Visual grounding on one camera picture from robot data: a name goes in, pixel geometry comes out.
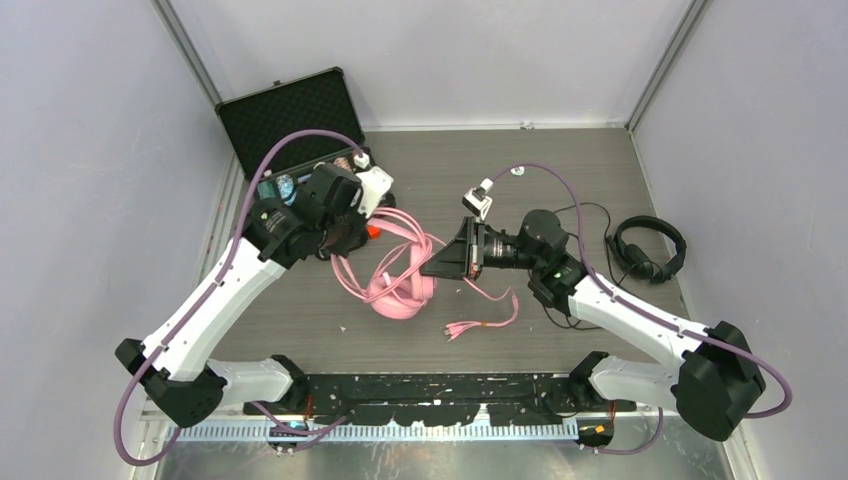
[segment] robotic arm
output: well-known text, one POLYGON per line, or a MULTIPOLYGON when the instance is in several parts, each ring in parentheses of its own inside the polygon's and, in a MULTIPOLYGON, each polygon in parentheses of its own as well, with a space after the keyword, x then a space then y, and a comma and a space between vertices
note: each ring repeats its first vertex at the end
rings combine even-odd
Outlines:
POLYGON ((421 274, 446 279, 476 279, 483 267, 530 271, 527 286, 546 308, 586 320, 628 341, 657 363, 625 361, 592 352, 569 375, 584 405, 599 399, 632 400, 677 411, 696 431, 726 440, 765 390, 759 368, 717 346, 684 336, 699 333, 750 352, 744 335, 721 322, 714 328, 676 317, 595 274, 566 251, 568 234, 547 210, 529 212, 516 235, 484 223, 491 182, 471 189, 465 217, 452 242, 421 267, 421 274), (636 313, 636 306, 677 327, 677 332, 636 313))
POLYGON ((196 425, 221 405, 266 401, 296 410, 306 398, 305 375, 284 356, 261 362, 220 362, 209 356, 247 306, 297 260, 319 248, 346 255, 361 243, 368 219, 393 181, 371 166, 367 156, 361 157, 357 165, 365 171, 354 174, 321 164, 288 198, 254 203, 242 238, 230 241, 216 267, 174 315, 143 341, 126 339, 118 346, 115 355, 136 374, 173 335, 180 319, 208 295, 208 287, 217 285, 140 379, 177 425, 196 425), (229 271, 220 275, 236 246, 229 271))

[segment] reflective metal surface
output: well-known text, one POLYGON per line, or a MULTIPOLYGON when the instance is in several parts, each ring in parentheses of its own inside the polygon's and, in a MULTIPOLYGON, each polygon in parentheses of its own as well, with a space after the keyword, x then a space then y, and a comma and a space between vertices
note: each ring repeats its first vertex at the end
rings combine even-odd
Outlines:
MULTIPOLYGON (((656 424, 655 417, 617 418, 611 448, 640 445, 656 424)), ((594 455, 571 442, 486 441, 319 444, 278 457, 260 443, 185 442, 162 461, 156 478, 721 480, 733 475, 721 444, 670 417, 657 444, 634 456, 594 455)))

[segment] black case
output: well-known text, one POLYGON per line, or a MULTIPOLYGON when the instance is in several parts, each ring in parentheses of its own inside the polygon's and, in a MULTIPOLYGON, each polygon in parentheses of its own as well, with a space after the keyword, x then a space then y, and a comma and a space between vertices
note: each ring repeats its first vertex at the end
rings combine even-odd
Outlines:
MULTIPOLYGON (((215 112, 247 178, 253 177, 274 144, 298 130, 332 130, 360 146, 365 142, 344 71, 339 67, 220 103, 215 112)), ((332 163, 342 156, 350 158, 351 153, 350 147, 332 138, 299 138, 277 153, 270 170, 275 176, 289 174, 301 178, 316 163, 332 163)))

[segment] pink cable plug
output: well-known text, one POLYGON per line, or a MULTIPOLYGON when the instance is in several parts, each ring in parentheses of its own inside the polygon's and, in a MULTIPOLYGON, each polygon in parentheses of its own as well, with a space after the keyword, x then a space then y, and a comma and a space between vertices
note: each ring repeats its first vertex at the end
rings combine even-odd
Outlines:
MULTIPOLYGON (((332 257, 333 273, 336 274, 336 278, 345 290, 364 303, 371 305, 375 312, 394 320, 407 320, 414 317, 433 298, 437 284, 436 279, 422 276, 418 273, 418 269, 433 255, 433 242, 441 245, 444 245, 445 242, 424 232, 415 218, 402 210, 378 208, 374 213, 383 218, 371 218, 368 221, 369 225, 405 238, 407 241, 393 248, 383 257, 371 276, 367 288, 363 288, 356 280, 353 269, 346 258, 336 255, 332 257), (397 220, 405 224, 406 228, 384 218, 397 220), (409 251, 409 268, 398 277, 393 277, 388 273, 388 268, 407 251, 409 251)), ((500 297, 493 297, 471 280, 466 279, 465 282, 491 301, 503 300, 508 294, 512 293, 512 288, 508 288, 500 297)), ((459 324, 452 323, 447 325, 448 330, 445 330, 445 333, 450 335, 450 340, 453 340, 472 327, 504 327, 509 325, 518 317, 518 297, 515 293, 512 293, 512 305, 514 309, 512 317, 505 322, 459 322, 463 324, 461 329, 455 328, 459 324)))

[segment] gray wood surface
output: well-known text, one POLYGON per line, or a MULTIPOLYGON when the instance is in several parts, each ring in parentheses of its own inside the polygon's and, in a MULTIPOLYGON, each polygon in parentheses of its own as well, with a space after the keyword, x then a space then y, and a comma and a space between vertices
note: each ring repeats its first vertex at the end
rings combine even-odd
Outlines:
MULTIPOLYGON (((376 161, 395 179, 399 207, 444 240, 453 237, 467 214, 460 203, 462 194, 520 162, 557 168, 577 188, 581 201, 598 202, 610 210, 613 229, 629 216, 653 213, 642 171, 622 129, 370 133, 368 144, 376 161)), ((535 169, 521 177, 506 175, 491 194, 494 206, 488 222, 512 232, 528 210, 572 203, 555 178, 535 169)), ((585 215, 590 259, 606 275, 602 243, 606 217, 593 206, 585 207, 585 215)), ((573 210, 560 217, 563 228, 577 231, 573 210)), ((625 238, 638 242, 652 259, 667 259, 659 235, 633 231, 625 238)), ((360 283, 367 282, 377 262, 397 243, 384 234, 351 255, 360 283)), ((569 250, 576 253, 573 241, 569 250)), ((446 342, 446 323, 501 321, 511 315, 510 303, 485 300, 462 282, 440 281, 436 297, 416 317, 390 320, 342 289, 328 263, 310 259, 295 265, 248 308, 214 357, 257 360, 285 354, 314 373, 568 371, 593 350, 647 359, 605 331, 578 332, 551 325, 526 279, 525 272, 484 271, 479 284, 487 291, 516 287, 518 319, 505 328, 475 328, 446 342)), ((685 315, 676 282, 650 286, 628 279, 625 286, 660 308, 685 315)), ((553 314, 561 320, 561 315, 553 314)))

